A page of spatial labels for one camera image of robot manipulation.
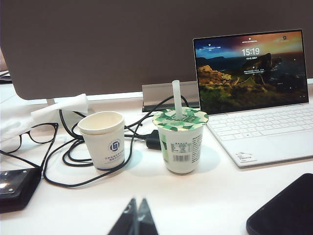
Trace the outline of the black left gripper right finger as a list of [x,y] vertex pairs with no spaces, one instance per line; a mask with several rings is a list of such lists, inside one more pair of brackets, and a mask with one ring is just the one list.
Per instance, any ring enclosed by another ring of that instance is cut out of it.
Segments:
[[137,231],[138,235],[158,235],[148,202],[145,198],[137,211]]

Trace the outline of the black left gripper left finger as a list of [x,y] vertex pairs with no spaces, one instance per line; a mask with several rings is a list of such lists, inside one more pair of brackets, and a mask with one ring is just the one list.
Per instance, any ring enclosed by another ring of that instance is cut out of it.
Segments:
[[109,235],[135,235],[136,199],[132,198],[109,231]]

